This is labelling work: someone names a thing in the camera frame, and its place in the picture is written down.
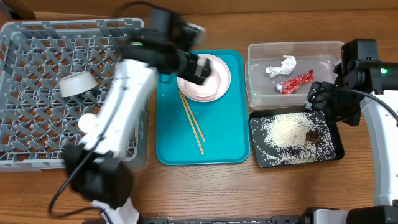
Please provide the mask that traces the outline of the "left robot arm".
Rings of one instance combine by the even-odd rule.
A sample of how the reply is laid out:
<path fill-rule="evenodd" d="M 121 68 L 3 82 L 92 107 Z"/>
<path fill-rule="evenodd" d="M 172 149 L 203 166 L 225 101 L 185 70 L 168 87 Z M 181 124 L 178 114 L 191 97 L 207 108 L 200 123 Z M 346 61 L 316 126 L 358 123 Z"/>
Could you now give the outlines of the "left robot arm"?
<path fill-rule="evenodd" d="M 139 221 L 130 198 L 133 175 L 124 161 L 134 123 L 161 73 L 198 85 L 210 76 L 210 61 L 199 62 L 197 55 L 190 53 L 204 36 L 205 29 L 195 24 L 141 28 L 120 46 L 123 59 L 115 68 L 113 84 L 93 129 L 77 145 L 63 147 L 68 178 L 54 199 L 69 185 L 91 201 L 88 209 L 99 210 L 105 223 Z"/>

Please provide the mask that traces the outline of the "white tissue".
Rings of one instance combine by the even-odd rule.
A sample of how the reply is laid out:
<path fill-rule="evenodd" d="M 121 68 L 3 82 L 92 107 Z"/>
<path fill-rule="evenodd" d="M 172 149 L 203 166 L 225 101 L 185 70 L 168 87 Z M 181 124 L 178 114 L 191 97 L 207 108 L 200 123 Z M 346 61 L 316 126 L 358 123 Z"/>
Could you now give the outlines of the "white tissue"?
<path fill-rule="evenodd" d="M 284 55 L 284 60 L 280 63 L 279 67 L 267 67 L 265 72 L 271 77 L 274 78 L 277 75 L 289 75 L 293 72 L 297 65 L 297 61 L 292 55 Z"/>

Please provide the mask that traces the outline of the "brown food scrap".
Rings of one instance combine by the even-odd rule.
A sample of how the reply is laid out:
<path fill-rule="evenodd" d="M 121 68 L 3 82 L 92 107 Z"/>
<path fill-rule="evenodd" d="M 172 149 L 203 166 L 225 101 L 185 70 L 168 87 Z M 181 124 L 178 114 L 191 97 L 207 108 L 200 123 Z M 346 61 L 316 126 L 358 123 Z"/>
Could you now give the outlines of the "brown food scrap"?
<path fill-rule="evenodd" d="M 316 131 L 309 131 L 306 133 L 306 140 L 314 145 L 319 145 L 322 143 L 322 139 Z"/>

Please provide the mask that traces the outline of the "grey bowl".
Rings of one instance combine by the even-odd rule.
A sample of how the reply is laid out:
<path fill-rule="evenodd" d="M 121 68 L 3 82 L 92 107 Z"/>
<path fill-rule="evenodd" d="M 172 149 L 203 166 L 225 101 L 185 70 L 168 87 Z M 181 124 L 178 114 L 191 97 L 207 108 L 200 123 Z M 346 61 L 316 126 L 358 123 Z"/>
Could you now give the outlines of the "grey bowl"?
<path fill-rule="evenodd" d="M 60 94 L 62 97 L 70 97 L 84 93 L 98 86 L 98 82 L 90 72 L 82 71 L 68 75 L 59 80 Z"/>

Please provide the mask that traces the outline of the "small white bowl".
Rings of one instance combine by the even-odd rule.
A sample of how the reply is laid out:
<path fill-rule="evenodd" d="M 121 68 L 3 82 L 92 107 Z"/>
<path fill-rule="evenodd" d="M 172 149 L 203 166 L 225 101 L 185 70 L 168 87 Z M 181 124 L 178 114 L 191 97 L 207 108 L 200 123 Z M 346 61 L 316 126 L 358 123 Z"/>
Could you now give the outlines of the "small white bowl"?
<path fill-rule="evenodd" d="M 184 90 L 195 98 L 207 98 L 218 92 L 221 85 L 221 78 L 215 68 L 212 68 L 211 74 L 205 79 L 202 85 L 186 82 L 183 84 Z"/>

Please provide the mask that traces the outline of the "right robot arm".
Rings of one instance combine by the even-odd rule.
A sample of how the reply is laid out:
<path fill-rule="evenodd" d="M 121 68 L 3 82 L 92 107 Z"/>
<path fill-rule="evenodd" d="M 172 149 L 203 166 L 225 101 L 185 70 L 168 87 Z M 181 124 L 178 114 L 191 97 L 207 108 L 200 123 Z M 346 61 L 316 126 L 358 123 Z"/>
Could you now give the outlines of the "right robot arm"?
<path fill-rule="evenodd" d="M 362 61 L 337 69 L 341 83 L 313 82 L 306 108 L 331 121 L 364 116 L 375 170 L 372 207 L 349 211 L 309 208 L 300 223 L 397 223 L 397 64 Z"/>

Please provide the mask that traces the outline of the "white cup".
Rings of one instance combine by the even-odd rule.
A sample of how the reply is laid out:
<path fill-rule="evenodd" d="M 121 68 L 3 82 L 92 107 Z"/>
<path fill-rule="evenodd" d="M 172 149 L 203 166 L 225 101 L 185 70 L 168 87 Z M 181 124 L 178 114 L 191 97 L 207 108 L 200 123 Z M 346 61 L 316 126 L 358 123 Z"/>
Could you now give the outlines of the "white cup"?
<path fill-rule="evenodd" d="M 97 124 L 97 116 L 92 113 L 83 114 L 78 120 L 78 128 L 86 134 L 94 130 Z"/>

